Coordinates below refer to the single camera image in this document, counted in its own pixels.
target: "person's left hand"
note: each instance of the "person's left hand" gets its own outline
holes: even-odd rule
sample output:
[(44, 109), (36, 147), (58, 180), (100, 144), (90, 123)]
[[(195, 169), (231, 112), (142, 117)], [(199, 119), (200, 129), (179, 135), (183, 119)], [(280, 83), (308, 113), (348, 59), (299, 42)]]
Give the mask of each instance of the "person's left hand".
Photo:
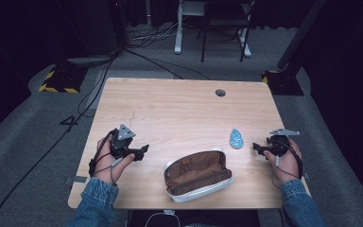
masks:
[(104, 138), (100, 139), (97, 143), (96, 148), (99, 148), (99, 146), (102, 143), (105, 143), (102, 147), (102, 150), (100, 154), (97, 157), (97, 160), (104, 156), (99, 162), (96, 164), (94, 176), (98, 178), (99, 180), (109, 183), (109, 184), (115, 184), (117, 180), (119, 180), (120, 176), (123, 173), (123, 170), (133, 161), (134, 154), (130, 154), (123, 158), (123, 160), (117, 164), (115, 167), (109, 167), (108, 169), (105, 169), (103, 171), (99, 171), (100, 169), (104, 169), (108, 166), (110, 166), (114, 162), (113, 156), (111, 156), (111, 149), (110, 149), (110, 142), (112, 140), (112, 136), (109, 136), (106, 141), (104, 141)]

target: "person's right hand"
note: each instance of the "person's right hand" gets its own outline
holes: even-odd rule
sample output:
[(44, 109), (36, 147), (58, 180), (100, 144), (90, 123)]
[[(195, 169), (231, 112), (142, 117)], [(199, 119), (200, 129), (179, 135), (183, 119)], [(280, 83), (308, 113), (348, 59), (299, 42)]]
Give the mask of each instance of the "person's right hand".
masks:
[[(296, 151), (297, 155), (302, 158), (299, 146), (293, 140), (289, 139), (290, 146)], [(299, 167), (294, 155), (288, 150), (285, 155), (280, 157), (279, 167), (276, 166), (276, 157), (270, 151), (265, 150), (264, 155), (270, 160), (273, 165), (276, 176), (281, 183), (299, 179)]]

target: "chair leg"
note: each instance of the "chair leg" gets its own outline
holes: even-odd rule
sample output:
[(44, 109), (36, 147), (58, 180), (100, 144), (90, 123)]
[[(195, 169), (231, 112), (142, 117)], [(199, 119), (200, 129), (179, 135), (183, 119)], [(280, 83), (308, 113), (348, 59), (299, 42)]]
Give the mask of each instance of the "chair leg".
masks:
[[(202, 30), (202, 28), (200, 27), (199, 28), (199, 34), (201, 34), (201, 30)], [(197, 36), (197, 39), (199, 40), (199, 35)]]
[(205, 42), (206, 42), (206, 32), (207, 32), (207, 26), (204, 26), (204, 38), (202, 39), (201, 62), (204, 62), (204, 52), (205, 52)]
[(234, 35), (232, 36), (232, 40), (234, 40), (235, 39), (235, 37), (237, 37), (237, 34), (238, 34), (238, 31), (239, 31), (240, 29), (238, 29), (235, 33), (234, 33)]
[(243, 49), (241, 50), (241, 57), (240, 57), (240, 61), (243, 61), (244, 51), (246, 50), (247, 41), (248, 41), (248, 39), (249, 39), (249, 32), (250, 32), (250, 27), (247, 27), (247, 29), (246, 29), (246, 37), (245, 37), (245, 39), (244, 39), (244, 44), (243, 44)]

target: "round hole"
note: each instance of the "round hole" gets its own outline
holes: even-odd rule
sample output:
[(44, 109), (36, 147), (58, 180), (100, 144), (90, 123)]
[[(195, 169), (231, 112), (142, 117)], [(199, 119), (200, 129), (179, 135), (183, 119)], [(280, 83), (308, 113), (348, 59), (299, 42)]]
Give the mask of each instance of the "round hole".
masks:
[(215, 94), (216, 94), (217, 96), (225, 96), (225, 95), (226, 95), (226, 92), (225, 92), (224, 90), (222, 90), (222, 89), (217, 89), (217, 90), (215, 91)]

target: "gray floor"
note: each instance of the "gray floor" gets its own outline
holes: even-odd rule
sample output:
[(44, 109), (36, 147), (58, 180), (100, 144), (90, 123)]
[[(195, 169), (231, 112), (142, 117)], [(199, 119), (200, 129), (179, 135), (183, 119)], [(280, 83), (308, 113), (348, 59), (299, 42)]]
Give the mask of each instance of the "gray floor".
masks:
[[(205, 62), (201, 63), (201, 42), (196, 39), (194, 29), (184, 32), (180, 55), (173, 53), (174, 36), (132, 50), (200, 71), (210, 79), (260, 81), (263, 71), (276, 69), (277, 61), (295, 32), (295, 29), (283, 28), (252, 30), (249, 41), (252, 57), (243, 62), (238, 61), (239, 47), (234, 43), (209, 45)], [(207, 79), (192, 70), (161, 64), (184, 79)], [(88, 71), (79, 94), (38, 92), (51, 68), (52, 65), (47, 65), (31, 79), (31, 97), (0, 125), (0, 202), (66, 131), (66, 126), (59, 123), (70, 115), (78, 116), (78, 107), (85, 108), (88, 93), (100, 76), (102, 66)], [(135, 71), (139, 77), (143, 77), (142, 71), (148, 71), (147, 75), (167, 74), (157, 65), (123, 52), (113, 62), (108, 77), (118, 77), (125, 71)], [(313, 199), (328, 225), (363, 226), (362, 185), (344, 160), (309, 95), (310, 82), (303, 70), (298, 80), (305, 96), (275, 96), (274, 100), (285, 127), (302, 134), (296, 141), (303, 153), (304, 172), (311, 177), (307, 183)], [(92, 122), (92, 117), (82, 117), (31, 171), (0, 210), (0, 226), (62, 226), (73, 216), (74, 210), (67, 205), (70, 187), (63, 180), (76, 174)], [(125, 226), (126, 211), (116, 213), (115, 226)], [(276, 210), (261, 210), (259, 215), (262, 226), (282, 226)]]

